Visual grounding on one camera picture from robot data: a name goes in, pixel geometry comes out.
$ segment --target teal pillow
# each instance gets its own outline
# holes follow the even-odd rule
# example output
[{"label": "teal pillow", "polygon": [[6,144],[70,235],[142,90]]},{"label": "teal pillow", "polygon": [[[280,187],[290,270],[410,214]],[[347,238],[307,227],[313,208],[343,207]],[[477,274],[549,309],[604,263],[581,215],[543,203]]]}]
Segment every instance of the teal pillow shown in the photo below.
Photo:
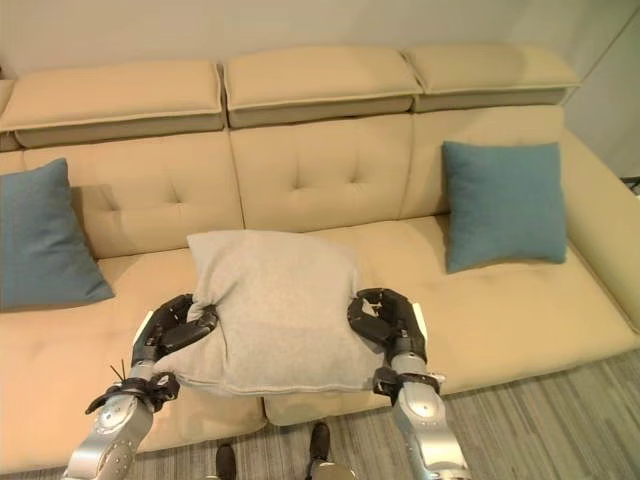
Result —
[{"label": "teal pillow", "polygon": [[71,208],[67,162],[0,176],[0,310],[113,297]]},{"label": "teal pillow", "polygon": [[451,220],[447,271],[506,259],[565,261],[558,144],[444,142]]}]

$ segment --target sofa headrest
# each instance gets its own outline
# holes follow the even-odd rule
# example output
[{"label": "sofa headrest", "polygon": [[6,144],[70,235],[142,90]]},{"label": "sofa headrest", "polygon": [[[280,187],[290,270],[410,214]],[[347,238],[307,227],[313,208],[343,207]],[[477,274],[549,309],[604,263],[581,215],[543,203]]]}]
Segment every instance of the sofa headrest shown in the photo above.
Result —
[{"label": "sofa headrest", "polygon": [[231,127],[406,112],[420,92],[397,50],[314,46],[254,53],[224,65]]},{"label": "sofa headrest", "polygon": [[556,104],[577,75],[552,52],[513,44],[443,44],[409,48],[420,80],[414,111]]},{"label": "sofa headrest", "polygon": [[0,131],[28,148],[222,128],[218,76],[207,60],[27,74],[0,118]]},{"label": "sofa headrest", "polygon": [[[13,80],[0,80],[0,115],[7,107],[7,103],[9,103],[14,83]],[[19,148],[20,145],[18,145],[11,132],[0,132],[0,152],[9,152]]]}]

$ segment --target foot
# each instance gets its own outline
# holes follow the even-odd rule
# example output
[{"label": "foot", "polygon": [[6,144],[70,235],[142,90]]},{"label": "foot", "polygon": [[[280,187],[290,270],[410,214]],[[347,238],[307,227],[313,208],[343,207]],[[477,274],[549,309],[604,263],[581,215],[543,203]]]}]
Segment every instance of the foot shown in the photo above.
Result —
[{"label": "foot", "polygon": [[324,422],[318,422],[313,427],[311,442],[309,443],[309,454],[311,461],[327,461],[329,458],[329,446],[331,444],[331,433],[329,427]]},{"label": "foot", "polygon": [[225,443],[218,447],[216,475],[220,480],[236,480],[236,455],[229,444]]}]

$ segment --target gray pillow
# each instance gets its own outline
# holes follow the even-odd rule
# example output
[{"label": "gray pillow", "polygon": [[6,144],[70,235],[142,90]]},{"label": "gray pillow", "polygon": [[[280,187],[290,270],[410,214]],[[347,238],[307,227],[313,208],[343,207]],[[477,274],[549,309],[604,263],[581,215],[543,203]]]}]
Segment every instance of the gray pillow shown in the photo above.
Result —
[{"label": "gray pillow", "polygon": [[0,310],[110,297],[71,208],[66,160],[0,176]]},{"label": "gray pillow", "polygon": [[304,234],[191,235],[200,276],[189,319],[216,304],[218,327],[156,364],[217,394],[358,391],[382,364],[349,327],[358,271],[344,247]]}]

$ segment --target sofa armrest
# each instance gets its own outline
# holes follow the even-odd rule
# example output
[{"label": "sofa armrest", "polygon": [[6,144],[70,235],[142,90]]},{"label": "sofa armrest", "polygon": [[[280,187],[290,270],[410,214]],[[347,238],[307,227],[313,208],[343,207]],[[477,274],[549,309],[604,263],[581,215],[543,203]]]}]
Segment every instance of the sofa armrest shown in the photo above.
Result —
[{"label": "sofa armrest", "polygon": [[561,146],[569,237],[640,333],[640,201],[575,135]]}]

